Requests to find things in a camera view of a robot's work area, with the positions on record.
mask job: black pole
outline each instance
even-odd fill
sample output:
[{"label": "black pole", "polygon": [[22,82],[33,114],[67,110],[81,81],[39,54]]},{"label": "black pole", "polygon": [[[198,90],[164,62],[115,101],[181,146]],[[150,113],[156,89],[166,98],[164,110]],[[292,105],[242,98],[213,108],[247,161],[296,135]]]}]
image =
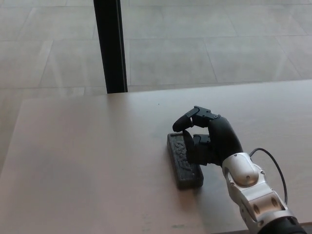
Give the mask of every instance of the black pole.
[{"label": "black pole", "polygon": [[93,0],[107,93],[128,91],[120,0]]}]

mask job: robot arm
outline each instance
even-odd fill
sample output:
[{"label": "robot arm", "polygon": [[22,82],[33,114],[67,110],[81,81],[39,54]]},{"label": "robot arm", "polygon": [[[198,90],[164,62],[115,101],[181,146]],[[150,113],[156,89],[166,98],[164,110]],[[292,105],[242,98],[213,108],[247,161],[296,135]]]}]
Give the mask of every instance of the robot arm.
[{"label": "robot arm", "polygon": [[[209,135],[194,135],[186,129],[207,127]],[[189,163],[221,166],[229,195],[252,234],[306,234],[297,219],[266,181],[265,172],[254,164],[226,118],[195,106],[178,119],[175,132],[183,131]]]}]

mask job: white table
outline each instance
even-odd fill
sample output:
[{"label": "white table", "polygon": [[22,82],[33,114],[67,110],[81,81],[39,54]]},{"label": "white table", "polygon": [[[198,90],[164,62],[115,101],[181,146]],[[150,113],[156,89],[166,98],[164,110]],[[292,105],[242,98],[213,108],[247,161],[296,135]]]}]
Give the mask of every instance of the white table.
[{"label": "white table", "polygon": [[[297,81],[25,101],[0,177],[0,233],[245,229],[221,168],[202,168],[198,192],[176,189],[166,138],[194,105],[225,116],[246,152],[269,150],[284,172],[289,207],[311,221],[312,81]],[[274,164],[254,158],[283,197]]]}]

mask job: floor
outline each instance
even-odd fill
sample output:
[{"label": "floor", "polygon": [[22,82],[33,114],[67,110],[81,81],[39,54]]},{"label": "floor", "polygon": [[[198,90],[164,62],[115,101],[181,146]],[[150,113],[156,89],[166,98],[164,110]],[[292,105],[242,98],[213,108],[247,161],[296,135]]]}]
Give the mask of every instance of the floor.
[{"label": "floor", "polygon": [[[312,0],[121,0],[130,91],[312,78]],[[21,102],[106,93],[93,0],[0,0],[0,170]]]}]

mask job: textured black block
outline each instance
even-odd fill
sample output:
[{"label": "textured black block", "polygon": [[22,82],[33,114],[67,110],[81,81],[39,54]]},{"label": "textured black block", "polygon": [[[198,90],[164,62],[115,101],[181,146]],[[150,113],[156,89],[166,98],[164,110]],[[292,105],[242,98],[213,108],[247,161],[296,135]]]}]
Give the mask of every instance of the textured black block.
[{"label": "textured black block", "polygon": [[189,164],[182,133],[168,134],[167,146],[177,187],[181,190],[199,188],[204,176],[199,165]]}]

